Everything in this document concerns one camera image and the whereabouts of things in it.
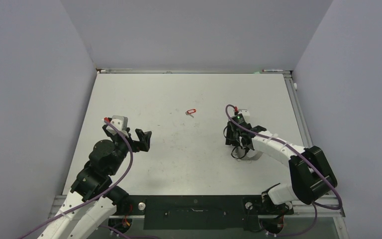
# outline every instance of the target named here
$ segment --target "gray floor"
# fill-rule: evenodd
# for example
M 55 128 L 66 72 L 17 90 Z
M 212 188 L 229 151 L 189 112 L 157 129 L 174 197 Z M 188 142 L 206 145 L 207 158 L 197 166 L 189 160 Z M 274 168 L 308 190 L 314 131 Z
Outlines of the gray floor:
M 304 230 L 312 223 L 312 218 L 285 218 L 285 228 L 282 234 L 296 233 Z M 135 219 L 128 236 L 158 236 L 160 239 L 260 239 L 265 238 L 264 233 L 245 232 L 242 229 L 226 230 L 142 230 L 143 219 Z M 90 235 L 89 239 L 112 239 L 108 229 L 100 228 Z M 292 239 L 337 239 L 339 238 L 333 222 L 333 218 L 319 218 L 313 229 L 304 235 L 287 237 Z

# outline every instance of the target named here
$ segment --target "white tabletop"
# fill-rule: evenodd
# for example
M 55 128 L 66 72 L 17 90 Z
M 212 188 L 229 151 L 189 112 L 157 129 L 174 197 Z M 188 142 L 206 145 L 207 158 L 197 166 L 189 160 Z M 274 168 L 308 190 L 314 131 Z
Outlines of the white tabletop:
M 230 156 L 222 135 L 227 104 L 248 109 L 253 126 L 302 145 L 282 74 L 99 74 L 63 194 L 94 144 L 108 139 L 101 119 L 112 115 L 128 117 L 134 139 L 136 128 L 153 132 L 150 151 L 134 154 L 119 184 L 130 195 L 254 195 L 289 182 L 289 170 L 265 154 L 251 162 Z

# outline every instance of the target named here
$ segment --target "gray wall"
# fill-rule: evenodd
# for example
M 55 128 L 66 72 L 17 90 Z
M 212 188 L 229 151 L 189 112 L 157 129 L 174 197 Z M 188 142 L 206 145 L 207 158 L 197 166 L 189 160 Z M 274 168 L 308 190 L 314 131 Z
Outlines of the gray wall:
M 99 68 L 294 69 L 332 0 L 61 0 Z
M 334 0 L 294 78 L 351 238 L 382 238 L 382 1 Z
M 58 0 L 0 0 L 0 239 L 47 218 L 95 77 Z

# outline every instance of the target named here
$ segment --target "marker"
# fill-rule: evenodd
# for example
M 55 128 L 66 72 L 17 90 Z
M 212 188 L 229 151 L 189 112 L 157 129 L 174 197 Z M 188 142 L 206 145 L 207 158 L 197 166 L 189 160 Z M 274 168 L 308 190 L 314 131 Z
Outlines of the marker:
M 262 70 L 262 72 L 283 72 L 284 70 Z

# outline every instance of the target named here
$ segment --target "white table surface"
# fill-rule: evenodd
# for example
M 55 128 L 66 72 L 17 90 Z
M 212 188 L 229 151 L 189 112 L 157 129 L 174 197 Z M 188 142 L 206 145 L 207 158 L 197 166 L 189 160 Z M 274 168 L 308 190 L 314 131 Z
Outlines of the white table surface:
M 150 151 L 134 154 L 119 184 L 130 195 L 254 195 L 289 182 L 289 170 L 265 154 L 251 163 L 231 158 L 222 135 L 227 104 L 249 109 L 253 126 L 302 145 L 282 74 L 99 74 L 63 194 L 94 144 L 108 139 L 101 119 L 112 115 L 128 117 L 135 139 L 136 128 L 153 132 Z

